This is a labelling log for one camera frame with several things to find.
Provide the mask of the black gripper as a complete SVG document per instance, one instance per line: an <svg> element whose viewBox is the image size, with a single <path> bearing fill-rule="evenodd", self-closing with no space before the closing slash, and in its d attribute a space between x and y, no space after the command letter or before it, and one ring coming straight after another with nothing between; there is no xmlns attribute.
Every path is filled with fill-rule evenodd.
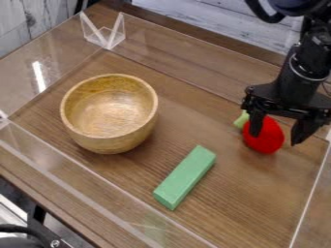
<svg viewBox="0 0 331 248"><path fill-rule="evenodd" d="M306 100L286 99L274 82L250 85L244 90L241 108L249 114L249 134L257 137L266 114L296 119L290 129L290 145L304 142L331 122L331 98L314 92Z"/></svg>

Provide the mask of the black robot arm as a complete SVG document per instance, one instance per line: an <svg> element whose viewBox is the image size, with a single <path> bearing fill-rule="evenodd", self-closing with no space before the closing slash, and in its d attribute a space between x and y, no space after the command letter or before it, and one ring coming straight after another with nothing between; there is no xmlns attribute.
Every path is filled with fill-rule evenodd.
<svg viewBox="0 0 331 248"><path fill-rule="evenodd" d="M301 143L320 127L331 124L331 92L318 92L331 77L331 0L244 0L252 13L266 23L288 16L302 19L300 39L288 50L276 79L245 88L241 108L249 114L249 134L257 136L268 115L294 120L290 143Z"/></svg>

